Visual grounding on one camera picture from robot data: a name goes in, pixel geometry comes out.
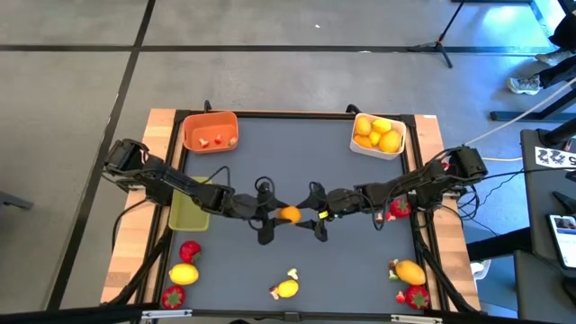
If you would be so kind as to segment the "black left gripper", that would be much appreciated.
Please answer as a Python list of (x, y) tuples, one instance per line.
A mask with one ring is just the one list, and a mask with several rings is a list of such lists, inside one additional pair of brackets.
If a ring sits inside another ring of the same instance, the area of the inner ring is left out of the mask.
[[(227, 202), (227, 216), (243, 221), (261, 221), (264, 218), (261, 211), (269, 213), (286, 207), (287, 203), (274, 197), (259, 203), (256, 197), (249, 194), (234, 194)], [(275, 238), (275, 228), (285, 223), (286, 220), (277, 218), (263, 220), (262, 227), (257, 230), (257, 242), (262, 246), (271, 243)]]

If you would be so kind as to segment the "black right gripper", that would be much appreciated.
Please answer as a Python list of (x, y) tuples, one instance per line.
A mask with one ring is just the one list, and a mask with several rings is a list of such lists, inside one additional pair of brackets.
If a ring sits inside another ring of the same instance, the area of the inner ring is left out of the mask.
[[(309, 195), (297, 205), (298, 209), (312, 209), (314, 211), (326, 210), (328, 219), (341, 218), (349, 214), (360, 212), (360, 194), (348, 189), (335, 189), (328, 194), (318, 182), (309, 182)], [(312, 230), (314, 237), (321, 241), (328, 240), (328, 233), (324, 220), (306, 220), (297, 222), (299, 228)]]

